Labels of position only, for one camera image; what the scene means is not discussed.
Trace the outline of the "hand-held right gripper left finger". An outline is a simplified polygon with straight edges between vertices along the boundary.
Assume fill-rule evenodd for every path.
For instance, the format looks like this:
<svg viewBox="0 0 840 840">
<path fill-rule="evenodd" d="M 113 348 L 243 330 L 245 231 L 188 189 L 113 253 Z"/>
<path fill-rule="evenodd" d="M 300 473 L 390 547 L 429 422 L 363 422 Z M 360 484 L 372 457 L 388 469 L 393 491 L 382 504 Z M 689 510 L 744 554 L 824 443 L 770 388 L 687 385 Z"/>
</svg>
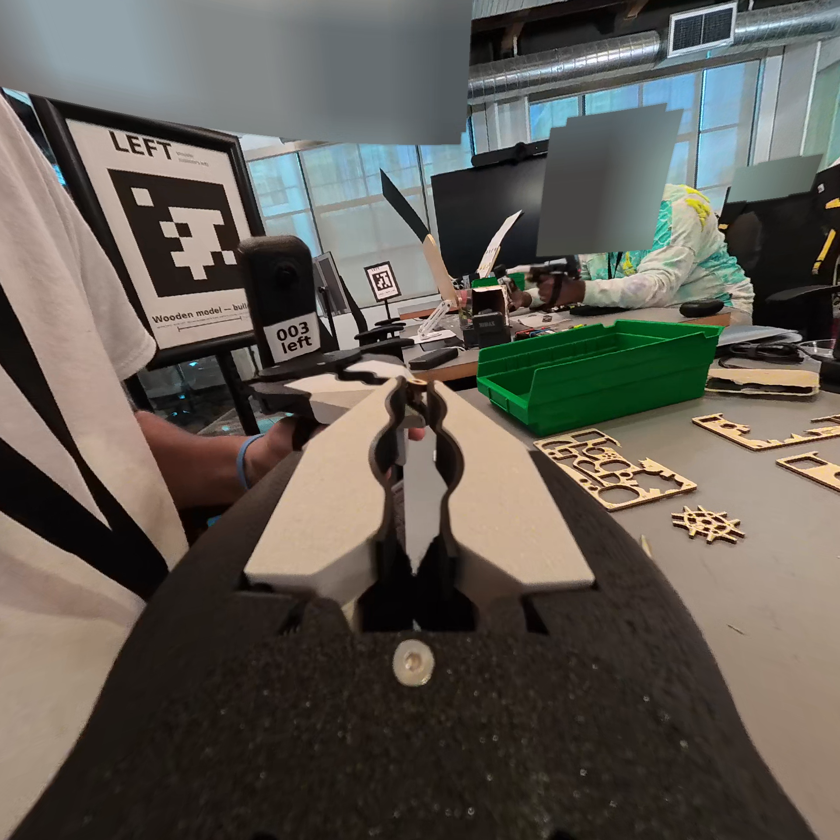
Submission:
<svg viewBox="0 0 840 840">
<path fill-rule="evenodd" d="M 409 382 L 377 385 L 307 444 L 245 565 L 248 583 L 350 606 L 364 632 L 412 627 L 390 481 Z"/>
</svg>

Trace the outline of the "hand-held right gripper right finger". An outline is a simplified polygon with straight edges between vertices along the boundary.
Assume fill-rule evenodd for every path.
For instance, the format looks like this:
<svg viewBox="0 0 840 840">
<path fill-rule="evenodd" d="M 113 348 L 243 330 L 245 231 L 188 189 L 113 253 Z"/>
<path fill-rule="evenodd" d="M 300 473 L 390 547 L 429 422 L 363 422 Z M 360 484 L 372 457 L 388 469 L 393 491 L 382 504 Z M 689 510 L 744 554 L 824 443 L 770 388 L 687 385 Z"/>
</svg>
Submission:
<svg viewBox="0 0 840 840">
<path fill-rule="evenodd" d="M 426 419 L 445 490 L 415 575 L 416 624 L 470 631 L 498 602 L 591 588 L 531 449 L 443 383 L 427 387 Z"/>
</svg>

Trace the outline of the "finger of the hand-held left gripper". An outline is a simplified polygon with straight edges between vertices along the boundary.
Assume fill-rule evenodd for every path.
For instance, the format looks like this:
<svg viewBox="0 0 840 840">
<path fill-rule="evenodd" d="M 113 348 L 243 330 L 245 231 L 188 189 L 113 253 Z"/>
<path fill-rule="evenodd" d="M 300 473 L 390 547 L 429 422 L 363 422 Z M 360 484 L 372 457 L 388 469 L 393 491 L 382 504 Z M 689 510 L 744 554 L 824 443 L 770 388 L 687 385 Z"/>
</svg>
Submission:
<svg viewBox="0 0 840 840">
<path fill-rule="evenodd" d="M 417 383 L 417 378 L 396 358 L 360 358 L 338 370 L 338 382 L 351 387 L 376 387 L 390 380 Z"/>
<path fill-rule="evenodd" d="M 406 403 L 416 405 L 423 400 L 428 383 L 416 378 L 407 383 Z M 363 402 L 376 387 L 351 387 L 338 382 L 337 374 L 316 374 L 284 384 L 284 412 L 309 417 L 323 425 L 331 425 Z"/>
</svg>

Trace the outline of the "person's left forearm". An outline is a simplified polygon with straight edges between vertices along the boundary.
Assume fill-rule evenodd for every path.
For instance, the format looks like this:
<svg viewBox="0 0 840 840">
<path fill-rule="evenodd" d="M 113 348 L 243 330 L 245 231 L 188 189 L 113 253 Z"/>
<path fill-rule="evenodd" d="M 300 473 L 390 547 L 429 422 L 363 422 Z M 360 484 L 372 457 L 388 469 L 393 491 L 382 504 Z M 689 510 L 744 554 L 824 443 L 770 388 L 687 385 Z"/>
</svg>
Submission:
<svg viewBox="0 0 840 840">
<path fill-rule="evenodd" d="M 245 494 L 237 457 L 243 436 L 191 434 L 151 413 L 134 413 L 178 511 L 229 507 Z"/>
</svg>

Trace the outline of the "grey desk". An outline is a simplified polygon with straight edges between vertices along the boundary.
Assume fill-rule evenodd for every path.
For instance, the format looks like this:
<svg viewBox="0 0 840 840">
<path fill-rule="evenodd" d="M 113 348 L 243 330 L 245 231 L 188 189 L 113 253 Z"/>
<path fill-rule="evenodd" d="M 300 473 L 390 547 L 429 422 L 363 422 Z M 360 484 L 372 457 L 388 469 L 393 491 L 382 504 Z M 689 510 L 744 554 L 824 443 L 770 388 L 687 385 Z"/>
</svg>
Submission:
<svg viewBox="0 0 840 840">
<path fill-rule="evenodd" d="M 838 463 L 838 438 L 754 453 L 691 422 L 715 413 L 751 426 L 754 438 L 783 439 L 838 415 L 838 395 L 712 394 L 584 428 L 697 484 L 612 519 L 632 539 L 646 536 L 777 781 L 819 838 L 838 838 L 838 493 L 776 464 L 807 451 Z M 746 539 L 690 539 L 671 523 L 684 506 L 726 511 Z"/>
</svg>

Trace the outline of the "person's left hand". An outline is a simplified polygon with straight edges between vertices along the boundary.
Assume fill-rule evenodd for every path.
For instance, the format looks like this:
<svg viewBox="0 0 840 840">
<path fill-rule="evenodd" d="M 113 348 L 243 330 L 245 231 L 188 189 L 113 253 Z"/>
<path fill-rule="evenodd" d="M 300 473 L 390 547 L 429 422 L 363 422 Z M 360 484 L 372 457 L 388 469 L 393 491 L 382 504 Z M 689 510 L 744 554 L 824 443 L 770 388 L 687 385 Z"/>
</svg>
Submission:
<svg viewBox="0 0 840 840">
<path fill-rule="evenodd" d="M 252 487 L 277 467 L 289 455 L 300 452 L 325 425 L 304 416 L 283 416 L 270 422 L 264 437 L 248 449 L 246 466 Z M 234 478 L 237 490 L 242 490 L 236 476 L 235 461 L 239 446 L 246 437 L 236 440 L 234 457 Z"/>
</svg>

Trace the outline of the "small marker sign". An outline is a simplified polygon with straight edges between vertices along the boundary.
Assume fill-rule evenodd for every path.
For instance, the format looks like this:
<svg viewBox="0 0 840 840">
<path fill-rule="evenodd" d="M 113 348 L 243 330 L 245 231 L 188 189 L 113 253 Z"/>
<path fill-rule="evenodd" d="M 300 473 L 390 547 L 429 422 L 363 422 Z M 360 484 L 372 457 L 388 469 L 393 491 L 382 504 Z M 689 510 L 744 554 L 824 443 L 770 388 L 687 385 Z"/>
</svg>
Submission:
<svg viewBox="0 0 840 840">
<path fill-rule="evenodd" d="M 365 266 L 364 274 L 376 302 L 384 303 L 402 295 L 389 260 L 380 260 L 373 265 Z"/>
</svg>

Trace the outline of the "blue wristband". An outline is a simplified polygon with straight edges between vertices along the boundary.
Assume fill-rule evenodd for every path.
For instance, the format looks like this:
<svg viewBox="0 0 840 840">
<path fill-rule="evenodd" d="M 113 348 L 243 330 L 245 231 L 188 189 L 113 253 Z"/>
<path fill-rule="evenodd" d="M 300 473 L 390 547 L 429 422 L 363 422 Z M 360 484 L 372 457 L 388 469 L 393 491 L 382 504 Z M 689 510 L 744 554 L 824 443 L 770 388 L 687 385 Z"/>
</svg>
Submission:
<svg viewBox="0 0 840 840">
<path fill-rule="evenodd" d="M 247 453 L 248 453 L 248 450 L 249 450 L 250 446 L 257 441 L 260 441 L 260 439 L 263 438 L 263 437 L 264 437 L 264 434 L 256 434 L 256 435 L 247 436 L 244 439 L 244 441 L 242 442 L 242 444 L 239 446 L 239 449 L 238 449 L 238 452 L 237 452 L 236 461 L 235 461 L 236 476 L 237 476 L 239 485 L 245 491 L 249 490 L 252 487 L 252 485 L 249 481 L 249 478 L 248 478 L 248 471 L 247 471 L 247 466 L 246 466 Z"/>
</svg>

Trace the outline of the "small black box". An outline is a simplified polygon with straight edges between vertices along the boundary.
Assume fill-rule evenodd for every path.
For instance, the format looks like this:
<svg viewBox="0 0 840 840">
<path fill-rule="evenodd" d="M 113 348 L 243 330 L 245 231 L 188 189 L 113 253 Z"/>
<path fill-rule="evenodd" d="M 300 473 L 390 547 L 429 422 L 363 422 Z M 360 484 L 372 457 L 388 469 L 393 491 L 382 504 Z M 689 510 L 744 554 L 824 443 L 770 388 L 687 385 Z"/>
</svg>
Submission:
<svg viewBox="0 0 840 840">
<path fill-rule="evenodd" d="M 511 341 L 507 316 L 498 311 L 476 314 L 461 328 L 462 341 L 467 350 L 485 349 Z"/>
</svg>

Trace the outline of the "large wooden part sheet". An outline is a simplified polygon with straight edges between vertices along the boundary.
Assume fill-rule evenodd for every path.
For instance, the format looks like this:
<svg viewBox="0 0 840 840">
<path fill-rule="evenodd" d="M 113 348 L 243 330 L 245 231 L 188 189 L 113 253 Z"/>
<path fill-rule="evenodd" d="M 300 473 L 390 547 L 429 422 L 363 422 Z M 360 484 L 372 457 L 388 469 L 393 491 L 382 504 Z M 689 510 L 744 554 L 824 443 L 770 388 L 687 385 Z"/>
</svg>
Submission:
<svg viewBox="0 0 840 840">
<path fill-rule="evenodd" d="M 608 511 L 635 508 L 697 489 L 695 482 L 651 458 L 626 458 L 619 451 L 620 443 L 596 428 L 539 438 L 533 445 Z"/>
</svg>

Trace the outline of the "framed marker sign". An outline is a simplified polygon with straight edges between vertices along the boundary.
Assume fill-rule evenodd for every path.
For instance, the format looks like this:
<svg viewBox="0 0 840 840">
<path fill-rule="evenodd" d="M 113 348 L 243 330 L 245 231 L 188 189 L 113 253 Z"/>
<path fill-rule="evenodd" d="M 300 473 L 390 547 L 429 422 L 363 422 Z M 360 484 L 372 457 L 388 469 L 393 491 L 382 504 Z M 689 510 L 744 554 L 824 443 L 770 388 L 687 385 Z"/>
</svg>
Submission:
<svg viewBox="0 0 840 840">
<path fill-rule="evenodd" d="M 233 352 L 255 344 L 237 266 L 265 231 L 238 137 L 30 96 L 70 195 L 154 342 L 148 370 L 213 356 L 246 434 Z"/>
</svg>

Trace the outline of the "green plastic bin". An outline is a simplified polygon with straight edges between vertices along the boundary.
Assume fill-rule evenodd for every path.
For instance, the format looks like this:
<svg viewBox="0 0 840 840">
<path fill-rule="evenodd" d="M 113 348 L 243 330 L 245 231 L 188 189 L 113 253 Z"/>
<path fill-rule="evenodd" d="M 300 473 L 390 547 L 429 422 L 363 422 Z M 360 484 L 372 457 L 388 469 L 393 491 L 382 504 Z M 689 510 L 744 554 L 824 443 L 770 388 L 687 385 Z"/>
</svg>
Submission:
<svg viewBox="0 0 840 840">
<path fill-rule="evenodd" d="M 479 392 L 536 435 L 695 400 L 723 331 L 693 322 L 617 320 L 479 351 Z"/>
</svg>

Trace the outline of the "black monitor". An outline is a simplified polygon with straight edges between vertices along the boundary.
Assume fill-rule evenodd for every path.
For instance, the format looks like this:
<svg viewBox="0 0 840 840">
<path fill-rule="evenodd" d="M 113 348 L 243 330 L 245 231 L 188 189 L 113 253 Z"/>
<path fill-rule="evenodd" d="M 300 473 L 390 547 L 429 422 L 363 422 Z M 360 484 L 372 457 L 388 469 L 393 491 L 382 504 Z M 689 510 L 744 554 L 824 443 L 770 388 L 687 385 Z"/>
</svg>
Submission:
<svg viewBox="0 0 840 840">
<path fill-rule="evenodd" d="M 478 270 L 506 219 L 520 212 L 500 244 L 497 261 L 512 268 L 537 261 L 536 248 L 546 154 L 433 175 L 438 244 L 449 274 Z"/>
</svg>

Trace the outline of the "wooden web wheel part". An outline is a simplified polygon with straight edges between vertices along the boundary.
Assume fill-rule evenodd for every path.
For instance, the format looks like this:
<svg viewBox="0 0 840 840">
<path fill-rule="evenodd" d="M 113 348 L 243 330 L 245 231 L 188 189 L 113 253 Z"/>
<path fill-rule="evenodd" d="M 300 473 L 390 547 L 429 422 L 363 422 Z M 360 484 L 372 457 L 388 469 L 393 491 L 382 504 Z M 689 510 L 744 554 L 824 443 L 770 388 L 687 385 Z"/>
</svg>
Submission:
<svg viewBox="0 0 840 840">
<path fill-rule="evenodd" d="M 680 511 L 672 512 L 670 517 L 672 525 L 685 531 L 690 539 L 703 538 L 708 544 L 718 540 L 737 544 L 746 539 L 740 520 L 730 517 L 726 511 L 684 506 Z"/>
</svg>

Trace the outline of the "person's white t-shirt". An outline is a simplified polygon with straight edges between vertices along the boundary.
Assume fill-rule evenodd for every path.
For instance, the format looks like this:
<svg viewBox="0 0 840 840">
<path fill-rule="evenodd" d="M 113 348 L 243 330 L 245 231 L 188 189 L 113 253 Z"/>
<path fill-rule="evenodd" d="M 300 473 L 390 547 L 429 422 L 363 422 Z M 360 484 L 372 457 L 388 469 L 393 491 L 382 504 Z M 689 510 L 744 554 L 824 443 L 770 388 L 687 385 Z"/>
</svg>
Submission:
<svg viewBox="0 0 840 840">
<path fill-rule="evenodd" d="M 154 342 L 14 111 L 1 115 L 1 824 L 84 729 L 187 551 L 123 382 Z"/>
</svg>

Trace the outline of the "notched wooden part sheet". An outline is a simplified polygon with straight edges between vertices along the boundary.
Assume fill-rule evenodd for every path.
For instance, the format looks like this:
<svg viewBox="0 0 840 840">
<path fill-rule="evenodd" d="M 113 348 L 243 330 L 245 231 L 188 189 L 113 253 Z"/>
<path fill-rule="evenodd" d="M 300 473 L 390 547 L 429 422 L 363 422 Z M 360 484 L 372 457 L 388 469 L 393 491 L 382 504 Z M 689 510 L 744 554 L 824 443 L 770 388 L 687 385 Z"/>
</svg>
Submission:
<svg viewBox="0 0 840 840">
<path fill-rule="evenodd" d="M 751 426 L 730 421 L 720 413 L 695 416 L 691 422 L 699 428 L 752 452 L 814 444 L 839 437 L 839 415 L 837 414 L 813 418 L 813 424 L 822 423 L 822 426 L 813 426 L 783 439 L 750 437 Z"/>
</svg>

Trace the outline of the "wooden part sheet oval holes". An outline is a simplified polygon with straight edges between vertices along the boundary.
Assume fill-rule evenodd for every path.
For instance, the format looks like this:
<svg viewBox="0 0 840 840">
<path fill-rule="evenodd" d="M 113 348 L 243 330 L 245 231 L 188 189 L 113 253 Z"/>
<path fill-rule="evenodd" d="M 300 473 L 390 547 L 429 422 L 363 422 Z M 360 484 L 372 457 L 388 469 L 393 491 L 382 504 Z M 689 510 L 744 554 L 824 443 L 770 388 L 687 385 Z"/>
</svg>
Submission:
<svg viewBox="0 0 840 840">
<path fill-rule="evenodd" d="M 839 464 L 824 459 L 816 451 L 779 458 L 776 464 L 820 487 L 839 492 Z"/>
</svg>

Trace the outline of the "cardboard piece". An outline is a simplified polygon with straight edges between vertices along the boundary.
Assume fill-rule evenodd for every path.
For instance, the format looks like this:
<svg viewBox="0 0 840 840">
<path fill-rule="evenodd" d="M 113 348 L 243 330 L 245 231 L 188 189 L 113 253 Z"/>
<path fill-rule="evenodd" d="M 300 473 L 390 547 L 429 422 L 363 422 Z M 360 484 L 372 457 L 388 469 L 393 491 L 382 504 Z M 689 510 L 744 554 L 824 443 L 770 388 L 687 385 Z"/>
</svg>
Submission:
<svg viewBox="0 0 840 840">
<path fill-rule="evenodd" d="M 705 387 L 708 393 L 772 398 L 812 398 L 820 392 L 818 373 L 799 370 L 711 368 Z"/>
</svg>

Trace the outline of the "black office chair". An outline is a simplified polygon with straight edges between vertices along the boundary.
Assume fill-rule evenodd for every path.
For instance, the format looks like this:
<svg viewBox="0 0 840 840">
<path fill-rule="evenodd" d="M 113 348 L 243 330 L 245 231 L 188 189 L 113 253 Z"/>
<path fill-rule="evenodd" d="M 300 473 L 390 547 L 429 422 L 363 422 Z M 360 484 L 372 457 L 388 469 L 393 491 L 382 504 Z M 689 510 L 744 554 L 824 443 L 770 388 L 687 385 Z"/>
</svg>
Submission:
<svg viewBox="0 0 840 840">
<path fill-rule="evenodd" d="M 833 336 L 838 285 L 812 276 L 822 246 L 814 192 L 755 203 L 725 203 L 719 228 L 750 278 L 752 323 L 806 340 Z"/>
</svg>

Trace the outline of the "ceiling air vent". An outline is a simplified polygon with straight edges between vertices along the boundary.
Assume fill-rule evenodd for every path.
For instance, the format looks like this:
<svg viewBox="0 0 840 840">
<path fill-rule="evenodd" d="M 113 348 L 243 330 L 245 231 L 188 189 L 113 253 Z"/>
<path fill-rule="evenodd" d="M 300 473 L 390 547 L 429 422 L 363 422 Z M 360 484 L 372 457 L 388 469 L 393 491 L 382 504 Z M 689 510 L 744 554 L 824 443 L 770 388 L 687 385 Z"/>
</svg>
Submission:
<svg viewBox="0 0 840 840">
<path fill-rule="evenodd" d="M 668 59 L 730 47 L 734 43 L 738 2 L 674 13 L 668 20 Z"/>
</svg>

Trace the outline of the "silver ceiling duct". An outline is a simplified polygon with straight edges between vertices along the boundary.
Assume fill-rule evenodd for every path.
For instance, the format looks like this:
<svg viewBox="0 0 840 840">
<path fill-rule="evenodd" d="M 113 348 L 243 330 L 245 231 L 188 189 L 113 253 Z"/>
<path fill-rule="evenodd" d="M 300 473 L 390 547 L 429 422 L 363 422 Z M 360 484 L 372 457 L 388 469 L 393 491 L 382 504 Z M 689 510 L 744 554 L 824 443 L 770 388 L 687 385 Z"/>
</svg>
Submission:
<svg viewBox="0 0 840 840">
<path fill-rule="evenodd" d="M 469 70 L 467 102 L 475 107 L 547 91 L 572 89 L 591 82 L 666 70 L 706 60 L 728 59 L 783 46 L 803 46 L 838 36 L 838 28 L 812 33 L 761 34 L 734 45 L 705 48 L 684 56 L 667 57 L 655 32 L 599 40 L 587 45 L 552 49 L 528 56 L 501 59 Z"/>
</svg>

